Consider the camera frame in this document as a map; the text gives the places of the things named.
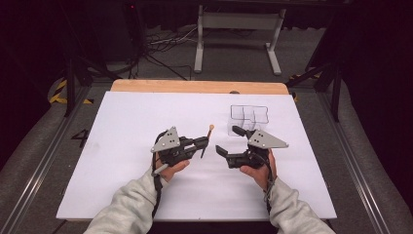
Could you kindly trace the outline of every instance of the person's left hand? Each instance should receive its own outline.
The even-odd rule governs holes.
[[[162,166],[161,160],[159,160],[159,154],[156,153],[156,169],[159,169]],[[186,168],[186,166],[189,165],[189,160],[183,160],[177,164],[175,164],[173,167],[167,167],[163,171],[160,172],[161,177],[169,182],[175,173],[178,173]]]

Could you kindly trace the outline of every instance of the black cable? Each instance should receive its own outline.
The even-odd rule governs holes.
[[[334,228],[333,228],[333,225],[331,225],[330,219],[327,219],[325,222],[326,222],[327,225],[331,228],[331,230],[334,231]]]
[[[136,58],[135,62],[136,62],[136,72],[135,72],[134,75],[133,75],[133,79],[136,79],[137,72],[139,71],[139,58]],[[131,76],[132,76],[131,71],[132,71],[132,70],[133,70],[133,66],[132,66],[131,69],[130,69],[128,79],[131,79]]]
[[[207,33],[203,36],[203,38],[208,37],[212,32],[218,31],[219,29],[214,29],[214,28],[206,28],[204,31],[207,31]]]
[[[229,33],[235,34],[237,36],[240,36],[242,38],[246,38],[248,36],[250,36],[252,34],[252,32],[254,32],[255,30],[248,30],[248,33],[246,35],[242,35],[241,33],[236,32],[235,30],[226,30]]]
[[[164,131],[156,137],[155,144],[159,141],[159,139],[161,137],[163,137],[165,135],[166,132],[167,131]],[[156,152],[154,152],[152,154],[152,173],[154,173],[155,170],[156,170],[156,162],[157,162]],[[154,175],[154,185],[155,185],[155,190],[157,191],[157,194],[156,194],[156,204],[154,206],[154,210],[152,211],[152,217],[155,216],[156,211],[158,210],[159,204],[161,203],[162,187],[163,186],[161,184],[161,176],[160,175]]]
[[[60,225],[55,229],[55,231],[52,232],[52,234],[56,234],[58,230],[66,223],[67,220],[64,220],[63,222],[60,223]]]
[[[155,52],[166,52],[170,49],[172,49],[173,47],[177,46],[177,45],[182,45],[186,42],[188,42],[190,39],[192,39],[192,37],[195,35],[196,28],[187,31],[187,32],[181,32],[180,33],[176,33],[175,36],[171,37],[171,38],[167,38],[166,39],[159,39],[156,41],[150,41],[148,43],[148,46],[150,46],[151,51],[155,51]]]
[[[145,59],[147,61],[151,62],[152,64],[157,65],[157,66],[165,66],[164,64],[157,64],[156,62],[151,61],[147,57],[145,57]],[[177,66],[170,66],[170,67],[188,67],[189,68],[189,80],[192,80],[192,66],[190,66],[190,65],[177,65]]]
[[[265,166],[267,166],[269,173],[268,173],[268,184],[267,185],[267,191],[265,192],[265,197],[264,197],[264,201],[266,202],[267,205],[267,212],[268,214],[271,211],[271,206],[270,206],[270,201],[269,201],[269,196],[270,196],[270,192],[271,192],[271,188],[274,185],[274,176],[273,176],[273,170],[271,170],[271,165],[269,162],[267,162],[267,160],[265,160],[261,155],[259,154],[253,154],[254,156],[256,156],[259,160],[261,160],[263,162],[263,164]]]
[[[185,81],[188,81],[185,77],[183,77],[181,74],[177,73],[175,70],[173,70],[170,66],[164,64],[163,62],[157,60],[156,58],[153,58],[151,55],[146,54],[147,57],[155,60],[156,62],[160,63],[162,66],[166,67],[167,69],[169,69],[170,71],[172,71],[174,74],[176,74],[177,76],[179,76],[180,78],[182,78]]]

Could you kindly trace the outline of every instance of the white paper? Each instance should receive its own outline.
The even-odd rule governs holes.
[[[126,92],[105,94],[56,217],[89,219],[108,206],[118,188],[149,169],[159,133],[175,126],[180,137],[204,137],[213,124],[204,158],[198,151],[175,175],[155,219],[268,220],[259,186],[215,152],[216,144],[229,153],[246,150],[246,137],[228,136],[232,104],[268,107],[265,131],[289,144],[273,149],[279,177],[320,218],[337,217],[291,96]]]

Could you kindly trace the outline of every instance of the gray sleeve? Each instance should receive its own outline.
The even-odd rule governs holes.
[[[298,191],[291,189],[279,178],[271,189],[270,221],[282,233],[334,233],[313,212],[310,206],[298,200]]]
[[[85,233],[147,233],[157,194],[151,173],[149,169],[116,191],[112,203],[96,215]]]

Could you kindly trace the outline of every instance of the gray carpet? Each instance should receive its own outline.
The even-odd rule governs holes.
[[[212,31],[205,38],[204,66],[201,74],[190,75],[187,66],[173,69],[187,78],[191,76],[193,80],[285,82],[290,75],[304,72],[304,67],[322,34],[323,30],[313,29],[281,32],[276,54],[282,76],[274,76],[272,73],[263,48],[267,38],[271,38],[271,33],[265,31],[255,31],[245,37],[228,31]],[[188,41],[167,52],[154,53],[152,56],[169,66],[193,66],[195,48],[196,44]],[[139,62],[137,75],[138,79],[180,79],[170,70],[144,58]],[[82,151],[81,140],[71,138],[85,129],[91,129],[103,94],[110,89],[110,82],[105,81],[108,80],[96,79],[89,90],[87,98],[93,98],[94,104],[81,105],[16,233],[52,233],[61,224],[61,220],[55,219],[56,212],[64,188]],[[298,111],[322,175],[329,185],[328,190],[338,215],[337,219],[330,220],[332,227],[337,233],[376,233],[345,163],[339,140],[329,124],[329,116],[322,111],[319,95],[311,89],[313,82],[308,80],[291,90],[297,93]],[[411,213],[380,165],[351,106],[346,87],[343,88],[339,109],[340,125],[389,230],[391,233],[413,233]],[[0,226],[6,223],[24,186],[36,170],[63,119],[64,111],[64,104],[54,103],[0,172]],[[83,233],[87,226],[87,222],[67,222],[58,233]]]

